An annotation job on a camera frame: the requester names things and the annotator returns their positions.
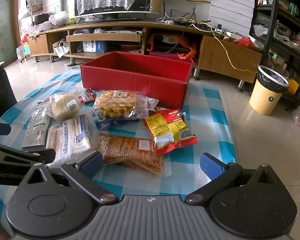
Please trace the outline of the silver white snack packet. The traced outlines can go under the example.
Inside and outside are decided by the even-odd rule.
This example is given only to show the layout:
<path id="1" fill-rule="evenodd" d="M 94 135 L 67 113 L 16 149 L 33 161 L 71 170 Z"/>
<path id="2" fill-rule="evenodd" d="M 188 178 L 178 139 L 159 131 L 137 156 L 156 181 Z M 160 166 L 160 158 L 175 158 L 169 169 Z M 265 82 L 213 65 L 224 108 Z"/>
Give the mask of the silver white snack packet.
<path id="1" fill-rule="evenodd" d="M 44 145 L 50 120 L 45 108 L 36 109 L 28 122 L 21 147 Z"/>

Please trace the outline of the blue white checkered cloth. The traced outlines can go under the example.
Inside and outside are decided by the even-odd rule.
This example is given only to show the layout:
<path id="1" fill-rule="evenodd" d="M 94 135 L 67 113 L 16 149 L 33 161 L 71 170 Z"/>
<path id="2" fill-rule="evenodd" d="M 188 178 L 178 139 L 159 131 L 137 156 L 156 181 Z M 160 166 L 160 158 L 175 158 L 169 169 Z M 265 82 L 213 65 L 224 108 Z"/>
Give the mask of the blue white checkered cloth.
<path id="1" fill-rule="evenodd" d="M 0 144 L 20 148 L 36 104 L 53 94 L 71 90 L 80 83 L 80 70 L 72 68 L 25 96 L 1 117 L 1 122 L 11 126 L 11 132 L 0 136 Z M 198 142 L 169 153 L 170 176 L 109 164 L 94 176 L 94 182 L 118 197 L 126 194 L 179 194 L 185 197 L 209 182 L 199 166 L 203 153 L 207 152 L 224 163 L 236 161 L 230 127 L 216 88 L 203 83 L 189 83 L 182 111 L 186 114 L 187 127 L 196 135 Z"/>

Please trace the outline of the round bun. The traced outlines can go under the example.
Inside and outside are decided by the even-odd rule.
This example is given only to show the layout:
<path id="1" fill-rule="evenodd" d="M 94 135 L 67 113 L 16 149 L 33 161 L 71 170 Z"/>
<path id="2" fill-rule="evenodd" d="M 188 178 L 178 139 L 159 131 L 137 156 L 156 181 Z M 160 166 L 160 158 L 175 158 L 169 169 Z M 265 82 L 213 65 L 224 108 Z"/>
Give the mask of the round bun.
<path id="1" fill-rule="evenodd" d="M 56 121 L 65 121 L 74 118 L 82 109 L 78 97 L 78 90 L 72 89 L 51 95 L 42 101 L 37 108 Z"/>

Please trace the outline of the red white small packet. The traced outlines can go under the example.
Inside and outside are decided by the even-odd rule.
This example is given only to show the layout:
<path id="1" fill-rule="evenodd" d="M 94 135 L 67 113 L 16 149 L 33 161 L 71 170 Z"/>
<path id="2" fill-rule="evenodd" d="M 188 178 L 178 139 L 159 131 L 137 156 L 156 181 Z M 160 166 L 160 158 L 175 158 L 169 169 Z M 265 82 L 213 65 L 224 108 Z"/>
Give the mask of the red white small packet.
<path id="1" fill-rule="evenodd" d="M 96 96 L 91 89 L 85 89 L 78 93 L 78 99 L 81 104 L 86 104 L 86 103 L 94 102 Z"/>

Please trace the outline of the white duck gizzard packet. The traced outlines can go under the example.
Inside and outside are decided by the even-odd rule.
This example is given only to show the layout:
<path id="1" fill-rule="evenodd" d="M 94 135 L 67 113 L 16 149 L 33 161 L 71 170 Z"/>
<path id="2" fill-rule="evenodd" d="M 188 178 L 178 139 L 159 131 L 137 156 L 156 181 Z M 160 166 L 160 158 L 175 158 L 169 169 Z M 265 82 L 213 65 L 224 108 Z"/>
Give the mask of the white duck gizzard packet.
<path id="1" fill-rule="evenodd" d="M 146 97 L 147 108 L 150 112 L 154 112 L 157 104 L 159 103 L 158 99 Z"/>

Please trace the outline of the blue white carton box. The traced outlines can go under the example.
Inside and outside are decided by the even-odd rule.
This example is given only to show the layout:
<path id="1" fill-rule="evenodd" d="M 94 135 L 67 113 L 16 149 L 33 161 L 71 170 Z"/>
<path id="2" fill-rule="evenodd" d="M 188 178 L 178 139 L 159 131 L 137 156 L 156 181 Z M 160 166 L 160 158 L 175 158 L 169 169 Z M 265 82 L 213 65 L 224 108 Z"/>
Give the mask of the blue white carton box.
<path id="1" fill-rule="evenodd" d="M 106 43 L 104 41 L 83 41 L 84 52 L 106 53 Z"/>

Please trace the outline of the yellow trash bin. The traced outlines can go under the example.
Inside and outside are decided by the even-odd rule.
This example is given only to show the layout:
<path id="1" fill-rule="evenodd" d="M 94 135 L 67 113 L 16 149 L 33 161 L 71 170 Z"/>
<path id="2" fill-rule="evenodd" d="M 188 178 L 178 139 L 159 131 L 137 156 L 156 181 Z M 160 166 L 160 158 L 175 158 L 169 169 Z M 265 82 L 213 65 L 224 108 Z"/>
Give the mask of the yellow trash bin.
<path id="1" fill-rule="evenodd" d="M 270 115 L 288 88 L 284 76 L 271 68 L 259 66 L 249 104 L 258 113 Z"/>

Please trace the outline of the red plastic bag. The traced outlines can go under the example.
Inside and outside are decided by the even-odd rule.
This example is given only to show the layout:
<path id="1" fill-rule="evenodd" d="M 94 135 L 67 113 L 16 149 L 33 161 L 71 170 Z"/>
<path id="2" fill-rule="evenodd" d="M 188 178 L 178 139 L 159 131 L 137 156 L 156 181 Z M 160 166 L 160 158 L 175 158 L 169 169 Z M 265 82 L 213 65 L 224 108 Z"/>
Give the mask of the red plastic bag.
<path id="1" fill-rule="evenodd" d="M 233 44 L 244 48 L 253 49 L 255 46 L 249 37 L 243 37 L 232 41 Z"/>

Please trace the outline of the white blue bread package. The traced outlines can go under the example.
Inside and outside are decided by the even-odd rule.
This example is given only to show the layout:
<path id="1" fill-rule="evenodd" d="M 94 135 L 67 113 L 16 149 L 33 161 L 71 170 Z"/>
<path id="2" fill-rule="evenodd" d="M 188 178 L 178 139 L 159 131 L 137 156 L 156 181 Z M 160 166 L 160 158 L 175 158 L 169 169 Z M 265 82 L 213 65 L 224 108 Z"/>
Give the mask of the white blue bread package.
<path id="1" fill-rule="evenodd" d="M 49 167 L 61 167 L 64 163 L 75 163 L 85 154 L 94 152 L 85 114 L 51 126 L 47 133 L 46 148 L 55 150 Z"/>

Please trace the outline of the wooden TV stand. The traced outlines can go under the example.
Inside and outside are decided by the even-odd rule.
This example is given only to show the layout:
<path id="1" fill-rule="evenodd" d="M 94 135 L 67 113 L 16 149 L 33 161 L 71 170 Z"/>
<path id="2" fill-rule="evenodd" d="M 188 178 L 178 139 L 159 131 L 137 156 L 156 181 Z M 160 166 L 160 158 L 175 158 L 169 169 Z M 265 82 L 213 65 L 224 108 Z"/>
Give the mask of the wooden TV stand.
<path id="1" fill-rule="evenodd" d="M 183 35 L 197 44 L 198 63 L 194 65 L 194 76 L 200 70 L 207 70 L 240 81 L 253 83 L 261 62 L 261 53 L 256 47 L 244 48 L 232 43 L 232 37 L 212 34 L 210 28 L 197 30 L 191 24 L 169 25 L 151 21 L 123 21 L 108 23 L 74 24 L 60 28 L 26 34 L 32 57 L 49 56 L 53 61 L 57 56 L 57 46 L 68 44 L 69 51 L 63 53 L 74 65 L 76 59 L 96 59 L 111 52 L 129 52 L 149 55 L 147 42 L 152 34 Z M 84 52 L 83 41 L 104 41 L 106 53 Z"/>

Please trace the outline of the red cardboard box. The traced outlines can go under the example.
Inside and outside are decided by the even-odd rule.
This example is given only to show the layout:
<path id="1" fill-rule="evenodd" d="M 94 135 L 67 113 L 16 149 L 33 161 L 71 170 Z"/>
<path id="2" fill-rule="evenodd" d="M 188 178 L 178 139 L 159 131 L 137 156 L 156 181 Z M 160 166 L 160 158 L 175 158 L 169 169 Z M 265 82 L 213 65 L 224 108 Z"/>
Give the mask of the red cardboard box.
<path id="1" fill-rule="evenodd" d="M 156 56 L 112 52 L 81 65 L 84 88 L 143 92 L 160 107 L 182 109 L 192 64 Z"/>

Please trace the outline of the orange plastic bag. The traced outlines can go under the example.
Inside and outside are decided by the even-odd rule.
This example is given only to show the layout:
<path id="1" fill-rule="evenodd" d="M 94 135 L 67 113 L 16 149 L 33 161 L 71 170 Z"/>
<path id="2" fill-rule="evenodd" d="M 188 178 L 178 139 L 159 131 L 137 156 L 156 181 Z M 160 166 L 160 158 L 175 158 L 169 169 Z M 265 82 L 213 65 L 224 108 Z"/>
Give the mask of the orange plastic bag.
<path id="1" fill-rule="evenodd" d="M 152 34 L 146 51 L 150 56 L 197 64 L 197 44 L 183 35 Z"/>

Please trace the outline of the red yellow snack bag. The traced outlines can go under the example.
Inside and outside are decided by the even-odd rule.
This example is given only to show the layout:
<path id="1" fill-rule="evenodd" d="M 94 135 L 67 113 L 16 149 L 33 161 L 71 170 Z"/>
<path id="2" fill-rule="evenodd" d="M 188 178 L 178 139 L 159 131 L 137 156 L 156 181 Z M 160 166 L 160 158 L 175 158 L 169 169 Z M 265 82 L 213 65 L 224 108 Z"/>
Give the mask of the red yellow snack bag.
<path id="1" fill-rule="evenodd" d="M 162 109 L 144 119 L 158 156 L 178 148 L 198 143 L 197 136 L 188 128 L 178 109 Z"/>

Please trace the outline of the orange spicy strips packet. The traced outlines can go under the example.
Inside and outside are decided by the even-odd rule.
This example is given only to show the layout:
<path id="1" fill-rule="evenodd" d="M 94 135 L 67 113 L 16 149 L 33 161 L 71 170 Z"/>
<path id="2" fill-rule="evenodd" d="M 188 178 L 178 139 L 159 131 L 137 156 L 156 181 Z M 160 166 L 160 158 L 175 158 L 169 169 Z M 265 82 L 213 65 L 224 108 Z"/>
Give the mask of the orange spicy strips packet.
<path id="1" fill-rule="evenodd" d="M 102 154 L 104 165 L 121 164 L 163 177 L 169 177 L 172 174 L 170 158 L 158 156 L 154 152 L 154 142 L 149 139 L 100 133 L 95 150 Z"/>

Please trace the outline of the black metal shelf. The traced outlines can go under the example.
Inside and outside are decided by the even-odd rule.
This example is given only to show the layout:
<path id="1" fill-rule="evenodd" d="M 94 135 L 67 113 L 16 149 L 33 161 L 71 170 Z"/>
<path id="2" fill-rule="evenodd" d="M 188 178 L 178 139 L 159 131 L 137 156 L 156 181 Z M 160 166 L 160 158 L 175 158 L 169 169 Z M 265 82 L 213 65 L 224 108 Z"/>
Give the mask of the black metal shelf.
<path id="1" fill-rule="evenodd" d="M 282 99 L 293 109 L 300 105 L 300 0 L 255 0 L 250 35 L 262 46 L 262 63 L 283 59 L 278 70 L 298 83 Z"/>

